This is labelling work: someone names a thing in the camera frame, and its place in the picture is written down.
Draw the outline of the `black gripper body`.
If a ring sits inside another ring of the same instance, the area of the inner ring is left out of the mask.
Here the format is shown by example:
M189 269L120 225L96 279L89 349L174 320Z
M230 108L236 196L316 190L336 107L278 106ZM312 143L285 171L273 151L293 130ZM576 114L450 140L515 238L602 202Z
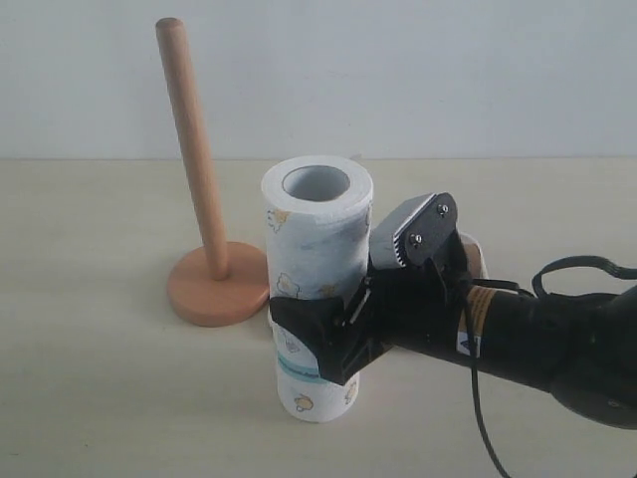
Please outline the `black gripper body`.
M372 267L348 301L327 308L327 379L344 383L394 347L421 354L453 350L470 320L473 239L447 238L421 265Z

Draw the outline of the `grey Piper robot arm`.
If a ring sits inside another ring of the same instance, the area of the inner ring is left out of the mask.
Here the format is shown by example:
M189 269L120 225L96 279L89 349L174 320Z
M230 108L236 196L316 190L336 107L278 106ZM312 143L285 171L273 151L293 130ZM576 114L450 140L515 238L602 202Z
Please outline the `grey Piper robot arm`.
M273 321L345 384L400 347L550 394L605 425L636 425L636 293L550 294L474 278L458 234L371 263L353 297L271 302Z

